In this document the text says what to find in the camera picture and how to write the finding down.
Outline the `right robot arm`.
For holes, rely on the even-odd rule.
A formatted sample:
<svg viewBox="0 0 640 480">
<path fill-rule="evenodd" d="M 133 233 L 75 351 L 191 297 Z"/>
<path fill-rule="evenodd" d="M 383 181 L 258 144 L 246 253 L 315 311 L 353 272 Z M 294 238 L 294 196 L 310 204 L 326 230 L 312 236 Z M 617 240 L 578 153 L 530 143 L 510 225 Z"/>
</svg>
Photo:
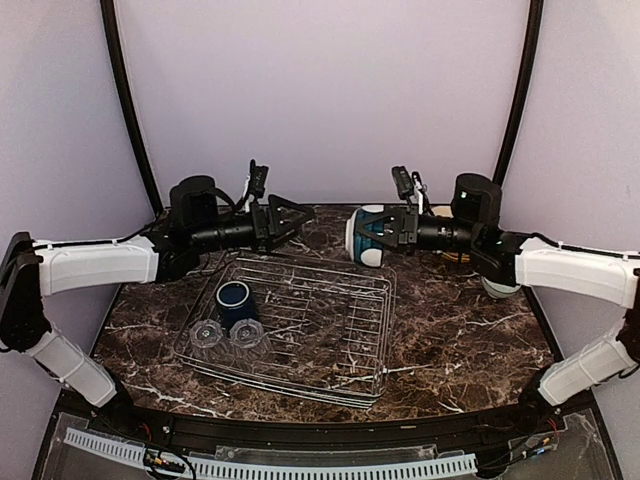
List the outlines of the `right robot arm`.
<svg viewBox="0 0 640 480">
<path fill-rule="evenodd" d="M 511 296 L 522 287 L 546 287 L 609 301 L 625 311 L 619 326 L 533 376 L 510 413 L 517 432 L 534 432 L 547 420 L 549 409 L 638 369 L 638 253 L 503 230 L 501 187 L 479 174 L 457 177 L 448 217 L 434 214 L 418 173 L 395 166 L 392 177 L 402 205 L 365 205 L 346 222 L 345 248 L 355 263 L 378 268 L 387 251 L 464 254 L 494 298 Z"/>
</svg>

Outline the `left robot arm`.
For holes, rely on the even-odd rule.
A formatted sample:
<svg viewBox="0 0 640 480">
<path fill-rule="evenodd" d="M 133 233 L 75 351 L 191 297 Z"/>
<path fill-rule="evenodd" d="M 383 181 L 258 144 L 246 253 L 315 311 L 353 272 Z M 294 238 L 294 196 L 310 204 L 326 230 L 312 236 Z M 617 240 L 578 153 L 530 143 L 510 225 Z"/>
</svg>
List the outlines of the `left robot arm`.
<svg viewBox="0 0 640 480">
<path fill-rule="evenodd" d="M 271 252 L 294 238 L 314 210 L 265 196 L 262 168 L 233 201 L 210 176 L 188 177 L 169 194 L 166 219 L 120 239 L 36 241 L 27 232 L 10 240 L 1 262 L 1 350 L 34 359 L 78 392 L 120 436 L 141 427 L 140 412 L 103 366 L 66 338 L 44 313 L 43 300 L 68 290 L 125 283 L 168 283 L 195 270 L 206 253 L 248 248 Z"/>
</svg>

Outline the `yellow plate with white rings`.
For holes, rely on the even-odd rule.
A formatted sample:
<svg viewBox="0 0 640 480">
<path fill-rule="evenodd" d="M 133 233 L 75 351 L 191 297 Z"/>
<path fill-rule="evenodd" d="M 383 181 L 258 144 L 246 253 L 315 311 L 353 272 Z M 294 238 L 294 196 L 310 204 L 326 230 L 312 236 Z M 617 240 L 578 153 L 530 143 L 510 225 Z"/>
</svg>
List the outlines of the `yellow plate with white rings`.
<svg viewBox="0 0 640 480">
<path fill-rule="evenodd" d="M 454 263 L 469 263 L 471 261 L 471 257 L 467 253 L 459 253 L 459 252 L 439 252 L 439 255 L 445 260 L 454 262 Z"/>
</svg>

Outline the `teal and white bowl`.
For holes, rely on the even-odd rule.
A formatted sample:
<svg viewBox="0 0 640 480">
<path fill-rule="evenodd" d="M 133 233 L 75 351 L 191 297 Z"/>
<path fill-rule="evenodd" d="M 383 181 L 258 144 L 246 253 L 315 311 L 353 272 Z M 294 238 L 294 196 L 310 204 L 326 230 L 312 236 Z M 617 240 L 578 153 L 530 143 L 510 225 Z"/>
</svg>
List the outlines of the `teal and white bowl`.
<svg viewBox="0 0 640 480">
<path fill-rule="evenodd" d="M 382 265 L 384 246 L 360 233 L 356 232 L 358 220 L 368 219 L 373 214 L 384 211 L 380 204 L 364 205 L 356 209 L 345 225 L 345 250 L 352 261 L 370 268 L 380 268 Z"/>
</svg>

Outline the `left black frame post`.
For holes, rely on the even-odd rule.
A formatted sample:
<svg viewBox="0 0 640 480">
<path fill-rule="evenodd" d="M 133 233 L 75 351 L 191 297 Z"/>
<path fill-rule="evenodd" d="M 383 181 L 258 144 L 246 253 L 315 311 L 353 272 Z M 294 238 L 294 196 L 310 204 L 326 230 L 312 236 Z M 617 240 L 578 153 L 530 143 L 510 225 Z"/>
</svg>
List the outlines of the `left black frame post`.
<svg viewBox="0 0 640 480">
<path fill-rule="evenodd" d="M 163 204 L 134 105 L 120 37 L 116 2 L 113 0 L 100 0 L 99 5 L 112 75 L 129 142 L 147 200 L 152 212 L 158 215 L 163 211 Z"/>
</svg>

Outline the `clear glass cup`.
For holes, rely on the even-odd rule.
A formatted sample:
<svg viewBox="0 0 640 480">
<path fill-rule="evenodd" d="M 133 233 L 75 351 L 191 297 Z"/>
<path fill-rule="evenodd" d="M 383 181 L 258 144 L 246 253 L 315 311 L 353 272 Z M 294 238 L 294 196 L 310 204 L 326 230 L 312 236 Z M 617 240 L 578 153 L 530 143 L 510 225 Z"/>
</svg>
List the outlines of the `clear glass cup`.
<svg viewBox="0 0 640 480">
<path fill-rule="evenodd" d="M 221 325 L 211 319 L 197 321 L 189 332 L 193 355 L 198 360 L 225 360 L 228 343 Z"/>
<path fill-rule="evenodd" d="M 247 363 L 264 360 L 271 353 L 271 343 L 263 325 L 254 319 L 237 321 L 229 331 L 236 357 Z"/>
</svg>

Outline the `right black frame post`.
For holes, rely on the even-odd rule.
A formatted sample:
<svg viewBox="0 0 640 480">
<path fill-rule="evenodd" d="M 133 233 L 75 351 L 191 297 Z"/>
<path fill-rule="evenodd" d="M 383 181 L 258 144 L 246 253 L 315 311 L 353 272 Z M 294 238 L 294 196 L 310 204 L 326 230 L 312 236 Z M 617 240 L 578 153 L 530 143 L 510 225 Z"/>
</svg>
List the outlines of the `right black frame post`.
<svg viewBox="0 0 640 480">
<path fill-rule="evenodd" d="M 543 0 L 531 0 L 529 2 L 527 24 L 525 28 L 517 79 L 514 87 L 514 94 L 505 126 L 503 140 L 493 172 L 493 182 L 500 186 L 503 186 L 505 183 L 525 111 L 530 82 L 535 65 L 543 11 Z"/>
</svg>

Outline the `black frame post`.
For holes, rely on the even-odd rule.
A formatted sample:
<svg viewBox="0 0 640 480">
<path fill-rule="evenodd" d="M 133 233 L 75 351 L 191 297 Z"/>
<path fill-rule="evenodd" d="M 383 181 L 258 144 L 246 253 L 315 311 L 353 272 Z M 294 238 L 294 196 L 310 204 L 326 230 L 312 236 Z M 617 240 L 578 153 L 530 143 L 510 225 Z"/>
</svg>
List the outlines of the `black frame post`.
<svg viewBox="0 0 640 480">
<path fill-rule="evenodd" d="M 530 82 L 535 65 L 543 11 L 543 0 L 531 0 L 529 2 L 527 24 L 525 28 L 517 79 L 514 87 L 514 94 L 505 126 L 503 140 L 493 172 L 493 182 L 500 186 L 503 186 L 505 183 L 525 111 Z"/>
<path fill-rule="evenodd" d="M 112 75 L 129 142 L 147 200 L 152 212 L 158 215 L 163 211 L 163 204 L 134 105 L 120 37 L 116 2 L 113 0 L 100 0 L 99 5 Z"/>
</svg>

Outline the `black front rail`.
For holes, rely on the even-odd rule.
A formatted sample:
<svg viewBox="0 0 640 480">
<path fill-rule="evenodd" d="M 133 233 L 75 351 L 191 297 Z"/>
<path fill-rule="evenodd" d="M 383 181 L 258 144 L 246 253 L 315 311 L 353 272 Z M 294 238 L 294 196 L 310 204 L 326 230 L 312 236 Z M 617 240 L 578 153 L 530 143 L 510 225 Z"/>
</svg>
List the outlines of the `black front rail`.
<svg viewBox="0 0 640 480">
<path fill-rule="evenodd" d="M 598 434 L 601 416 L 584 392 L 537 426 L 515 428 L 522 413 L 516 392 L 483 383 L 430 382 L 421 373 L 392 374 L 369 409 L 316 402 L 225 383 L 199 372 L 125 387 L 140 437 L 162 446 L 210 451 L 216 446 L 329 452 L 434 444 L 505 461 L 525 434 L 561 439 Z"/>
</svg>

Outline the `dark blue ceramic mug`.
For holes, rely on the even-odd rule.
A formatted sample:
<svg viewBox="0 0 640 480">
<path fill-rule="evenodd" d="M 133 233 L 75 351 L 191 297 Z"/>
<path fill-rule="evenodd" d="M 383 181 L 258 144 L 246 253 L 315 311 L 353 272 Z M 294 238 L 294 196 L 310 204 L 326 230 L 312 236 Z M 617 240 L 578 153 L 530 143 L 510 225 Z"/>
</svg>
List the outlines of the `dark blue ceramic mug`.
<svg viewBox="0 0 640 480">
<path fill-rule="evenodd" d="M 215 293 L 221 326 L 230 330 L 241 320 L 258 320 L 259 313 L 251 287 L 239 280 L 228 281 Z"/>
</svg>

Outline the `white green patterned bowl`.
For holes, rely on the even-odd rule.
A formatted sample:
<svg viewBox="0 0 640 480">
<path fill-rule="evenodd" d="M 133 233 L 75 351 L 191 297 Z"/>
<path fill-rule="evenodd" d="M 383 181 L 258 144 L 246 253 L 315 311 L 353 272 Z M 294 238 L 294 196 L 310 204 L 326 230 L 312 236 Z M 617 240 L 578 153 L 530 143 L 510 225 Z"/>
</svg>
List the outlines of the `white green patterned bowl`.
<svg viewBox="0 0 640 480">
<path fill-rule="evenodd" d="M 488 280 L 485 277 L 481 278 L 481 283 L 486 293 L 493 299 L 506 299 L 514 296 L 521 289 L 520 285 L 509 286 L 499 284 Z"/>
</svg>

